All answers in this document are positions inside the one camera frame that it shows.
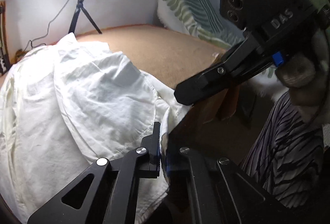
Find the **grey gloved right hand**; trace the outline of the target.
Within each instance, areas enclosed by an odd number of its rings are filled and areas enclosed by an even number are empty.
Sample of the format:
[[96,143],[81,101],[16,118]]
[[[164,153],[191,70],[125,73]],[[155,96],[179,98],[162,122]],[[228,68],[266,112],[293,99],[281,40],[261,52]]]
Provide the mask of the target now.
[[311,45],[316,61],[303,55],[294,56],[276,69],[275,74],[289,89],[291,103],[304,122],[329,123],[329,39],[326,32],[316,31]]

